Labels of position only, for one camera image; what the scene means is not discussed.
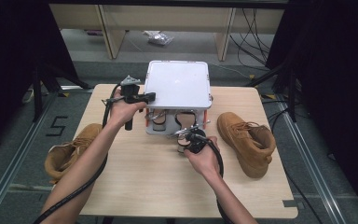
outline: wooden table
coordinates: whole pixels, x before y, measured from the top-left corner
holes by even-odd
[[[93,122],[102,123],[104,104],[115,85],[100,84],[89,99],[76,135]],[[246,121],[269,126],[258,92],[254,88],[211,87],[211,121],[207,135],[218,137],[229,187],[256,218],[295,218],[295,206],[282,162],[275,150],[268,172],[249,178],[240,168],[235,152],[216,129],[220,114],[231,111]],[[108,162],[96,181],[82,215],[105,217],[220,217],[216,198],[187,158],[177,152],[176,139],[145,132],[145,111],[136,113],[132,131],[124,128],[111,146]]]

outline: hand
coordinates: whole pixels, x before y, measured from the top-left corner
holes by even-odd
[[[213,144],[220,151],[217,145],[217,138],[215,136],[208,138],[212,140]],[[214,155],[213,150],[208,145],[205,145],[205,147],[197,154],[186,149],[185,156],[188,158],[193,168],[202,176],[219,175],[219,164],[216,155]]]
[[[114,98],[120,97],[121,90],[116,90]],[[144,109],[146,107],[145,102],[139,102],[135,104],[127,104],[124,100],[120,100],[112,104],[110,109],[110,118],[117,122],[120,126],[123,126],[127,121],[130,121],[135,112]]]

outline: wrist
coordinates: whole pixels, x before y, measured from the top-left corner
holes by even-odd
[[[124,124],[125,123],[123,123],[121,120],[110,119],[106,122],[104,128],[110,130],[119,130],[122,126],[124,126]]]
[[[210,185],[222,179],[222,177],[219,173],[217,173],[217,171],[206,172],[203,173],[202,176]]]

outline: white plastic lid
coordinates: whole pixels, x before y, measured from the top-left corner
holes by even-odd
[[[152,61],[145,93],[155,92],[148,108],[208,109],[212,105],[208,64],[186,61]]]

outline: boot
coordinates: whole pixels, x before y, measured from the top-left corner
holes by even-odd
[[[45,170],[53,178],[50,183],[56,184],[69,171],[102,129],[101,124],[89,124],[72,142],[53,146],[48,151]]]
[[[260,178],[266,174],[276,147],[275,138],[266,126],[245,122],[236,114],[226,112],[217,119],[217,130],[235,150],[246,175]]]

